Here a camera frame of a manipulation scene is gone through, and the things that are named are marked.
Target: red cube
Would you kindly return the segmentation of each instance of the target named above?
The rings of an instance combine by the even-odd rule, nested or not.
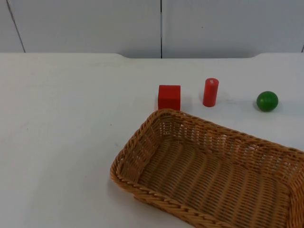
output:
[[[171,108],[179,111],[181,109],[180,98],[180,85],[160,85],[158,90],[158,109]]]

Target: woven basket bottom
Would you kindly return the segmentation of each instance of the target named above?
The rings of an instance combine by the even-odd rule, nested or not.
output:
[[[286,227],[285,184],[177,140],[163,139],[139,184],[236,227]]]

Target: basket rim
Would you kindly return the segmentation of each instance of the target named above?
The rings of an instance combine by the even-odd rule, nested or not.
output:
[[[147,201],[152,202],[153,204],[156,204],[163,208],[164,205],[168,206],[171,205],[172,208],[174,208],[174,214],[179,214],[181,217],[187,217],[189,220],[193,221],[193,218],[200,217],[204,221],[204,225],[206,227],[209,227],[208,224],[210,224],[211,227],[219,227],[219,228],[237,228],[236,226],[233,226],[229,223],[226,223],[224,221],[220,221],[219,219],[207,214],[207,213],[202,213],[200,211],[197,211],[191,207],[185,206],[178,201],[162,195],[156,191],[153,191],[144,185],[138,184],[134,181],[131,181],[123,176],[120,175],[119,169],[123,162],[121,160],[124,159],[125,153],[132,147],[136,145],[136,143],[140,140],[141,136],[143,136],[148,128],[151,126],[151,124],[160,116],[164,114],[170,114],[170,115],[177,115],[177,116],[183,116],[184,118],[190,118],[193,120],[200,120],[205,123],[211,124],[214,127],[220,127],[220,128],[225,128],[227,130],[230,130],[234,133],[238,133],[240,136],[244,137],[246,136],[248,139],[246,140],[247,142],[254,143],[259,142],[262,143],[264,146],[267,146],[268,144],[271,144],[272,146],[279,146],[280,148],[284,148],[286,151],[288,151],[291,155],[297,156],[297,158],[300,158],[301,160],[304,161],[304,152],[292,147],[286,147],[283,145],[280,145],[275,142],[270,142],[268,140],[260,139],[257,137],[254,137],[252,135],[242,133],[236,130],[231,130],[227,127],[218,125],[216,123],[201,119],[199,117],[192,116],[190,114],[184,113],[182,111],[176,111],[172,109],[161,109],[153,112],[147,120],[141,125],[141,127],[133,134],[133,136],[130,138],[130,140],[127,142],[127,144],[124,146],[124,148],[118,153],[116,156],[115,160],[113,161],[111,168],[110,168],[110,177],[113,182],[115,182],[120,188],[123,190],[132,193],[133,195],[136,195],[136,197],[141,198],[141,196],[144,196],[144,199]]]

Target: red cylinder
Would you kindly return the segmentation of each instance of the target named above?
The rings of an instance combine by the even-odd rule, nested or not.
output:
[[[215,106],[217,100],[219,81],[216,78],[207,78],[205,82],[205,91],[203,105],[206,107]]]

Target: green ball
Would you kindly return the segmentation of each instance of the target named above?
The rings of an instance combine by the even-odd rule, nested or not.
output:
[[[274,110],[279,103],[279,99],[274,92],[262,92],[256,99],[256,104],[263,112]]]

